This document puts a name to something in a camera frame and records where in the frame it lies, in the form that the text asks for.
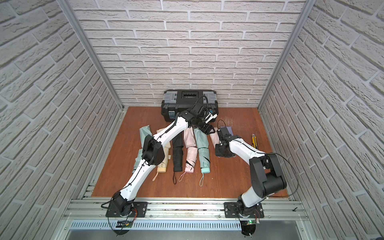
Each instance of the black cable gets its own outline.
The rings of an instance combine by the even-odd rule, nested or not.
[[[244,146],[246,146],[249,150],[252,150],[254,152],[258,152],[258,151],[255,151],[253,149],[251,149],[250,147],[248,147],[246,144],[244,144],[243,142],[240,142],[240,141],[237,141],[236,139],[233,139],[233,141],[236,141],[236,142],[239,142],[241,144],[243,144]],[[297,192],[297,190],[299,189],[299,176],[297,175],[295,169],[293,168],[292,164],[285,158],[283,157],[283,155],[281,155],[280,153],[276,153],[276,152],[268,152],[268,153],[264,153],[264,152],[258,152],[258,153],[261,153],[261,154],[276,154],[276,155],[279,155],[280,157],[282,157],[284,159],[284,161],[286,161],[292,168],[293,170],[293,173],[295,174],[295,177],[296,177],[296,181],[297,181],[297,186],[296,186],[296,189],[293,193],[289,194],[289,195],[286,195],[286,196],[269,196],[269,197],[289,197],[289,196],[292,196],[293,194],[295,194]]]
[[[225,122],[224,122],[222,119],[219,119],[219,120],[217,121],[217,125],[216,125],[217,129],[219,129],[219,127],[218,127],[218,123],[219,123],[220,121],[222,121],[222,122],[224,123],[224,126],[227,126],[227,125],[225,124]]]
[[[117,235],[119,235],[119,234],[121,233],[121,230],[117,233],[116,230],[114,230],[114,229],[112,228],[111,223],[109,222],[109,215],[108,215],[108,213],[109,213],[109,207],[111,206],[111,201],[112,201],[112,199],[113,199],[113,196],[114,196],[116,193],[118,193],[118,192],[120,192],[121,190],[127,188],[128,186],[131,186],[131,185],[132,185],[132,182],[135,181],[136,177],[139,175],[139,172],[140,172],[140,170],[141,170],[141,168],[142,168],[143,166],[144,166],[144,164],[141,165],[141,167],[140,167],[139,171],[137,172],[136,176],[134,177],[134,179],[133,179],[130,183],[128,183],[128,185],[126,185],[126,186],[123,187],[122,189],[116,191],[116,192],[112,195],[111,199],[108,201],[108,202],[109,202],[109,205],[108,205],[108,208],[107,208],[107,220],[108,220],[108,225],[109,225],[109,227],[111,228],[111,230],[112,230],[114,233],[116,233]]]

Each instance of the metal vent grille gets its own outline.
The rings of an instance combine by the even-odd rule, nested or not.
[[[113,229],[117,220],[109,220]],[[71,229],[110,229],[107,220],[74,220]],[[132,230],[241,230],[237,220],[135,220]]]

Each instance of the umbrella strap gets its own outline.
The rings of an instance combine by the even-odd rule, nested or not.
[[[152,182],[155,181],[155,179],[157,178],[158,174],[159,174],[159,172],[156,173],[156,176],[152,179]]]
[[[204,173],[203,173],[203,176],[201,177],[200,182],[199,182],[200,187],[203,186],[203,182],[204,182]]]
[[[173,181],[173,184],[176,185],[176,183],[177,183],[177,179],[176,179],[176,176],[175,176],[175,172],[173,172],[173,178],[172,178],[172,181]]]
[[[186,172],[184,171],[184,173],[179,177],[179,182],[181,182],[181,180],[183,180],[183,177],[184,177],[184,174],[185,174]]]

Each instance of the black rotating base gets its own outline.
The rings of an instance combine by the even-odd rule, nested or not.
[[[133,202],[132,203],[132,211],[128,217],[135,217],[136,212],[133,209],[137,210],[137,217],[145,217],[145,213],[147,212],[148,202]],[[114,210],[112,207],[109,207],[106,217],[121,217],[119,212]]]
[[[257,218],[264,218],[264,211],[261,203],[259,203],[259,205],[255,205],[252,208],[246,208],[240,211],[236,205],[236,202],[225,202],[224,212],[226,218],[255,218],[255,213],[257,214]]]

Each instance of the folded umbrella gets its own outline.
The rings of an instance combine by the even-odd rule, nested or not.
[[[164,128],[162,129],[159,129],[157,130],[156,132],[159,133],[163,130]],[[167,171],[167,165],[168,165],[168,159],[169,159],[169,149],[170,149],[170,143],[167,143],[164,147],[163,147],[163,151],[164,151],[164,159],[163,161],[157,166],[157,173],[156,173],[156,176],[152,179],[152,181],[155,181],[157,175],[159,174],[159,172],[166,172]]]
[[[141,148],[142,148],[144,146],[145,137],[147,135],[151,135],[152,136],[152,133],[151,133],[151,130],[149,128],[149,125],[140,128],[139,131],[140,131],[140,140],[141,140]]]
[[[202,186],[202,181],[204,181],[204,173],[210,173],[209,167],[211,162],[209,160],[208,138],[206,134],[200,131],[200,129],[195,128],[194,133],[196,138],[197,149],[199,151],[201,173],[203,174],[200,180],[200,186]]]
[[[192,127],[189,127],[186,130],[184,130],[184,143],[186,148],[196,147],[196,141],[195,141]]]

